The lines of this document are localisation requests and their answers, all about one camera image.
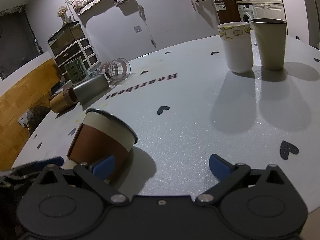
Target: kitchen cabinet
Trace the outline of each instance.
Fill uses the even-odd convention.
[[[273,18],[285,20],[283,4],[261,3],[253,4],[257,18]]]
[[[285,20],[284,7],[282,4],[266,4],[268,18]]]
[[[267,18],[266,10],[265,10],[265,4],[253,4],[255,10],[256,10],[256,17],[257,18]]]

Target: clear glass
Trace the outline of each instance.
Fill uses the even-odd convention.
[[[131,72],[129,61],[125,58],[117,58],[97,68],[93,75],[105,75],[107,80],[123,80],[126,79]]]

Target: table surface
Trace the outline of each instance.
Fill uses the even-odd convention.
[[[121,192],[195,198],[218,182],[209,170],[209,156],[216,153],[256,169],[278,164],[308,210],[320,206],[320,52],[287,36],[285,72],[272,72],[261,68],[254,44],[252,33],[255,65],[245,75],[228,69],[219,36],[130,61],[135,74],[90,106],[118,116],[138,135],[118,183]],[[160,106],[170,110],[158,115]],[[71,131],[88,107],[78,103],[61,116],[50,112],[13,166],[66,159]],[[282,159],[283,140],[299,154]]]

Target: black heart print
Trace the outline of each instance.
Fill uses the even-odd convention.
[[[169,110],[171,107],[169,106],[160,106],[158,111],[157,111],[157,115],[161,115],[163,113],[163,111],[165,110]]]
[[[287,160],[289,158],[289,153],[296,155],[299,153],[299,149],[291,143],[288,143],[286,141],[282,141],[281,146],[280,146],[281,158],[284,160]]]

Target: blue gripper pad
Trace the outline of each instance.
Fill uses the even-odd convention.
[[[56,164],[57,166],[62,166],[64,163],[64,160],[61,156],[57,156],[51,159],[47,159],[47,160],[42,160],[42,161],[38,161],[36,163],[33,164],[33,167],[35,169],[35,171],[40,171],[42,170],[47,164]]]
[[[115,170],[116,159],[112,155],[109,158],[103,160],[92,169],[92,174],[97,176],[101,180],[105,180]]]
[[[219,180],[222,181],[224,178],[229,176],[232,173],[231,164],[228,163],[226,165],[221,160],[219,160],[219,156],[216,154],[212,154],[209,158],[209,168],[212,174]]]

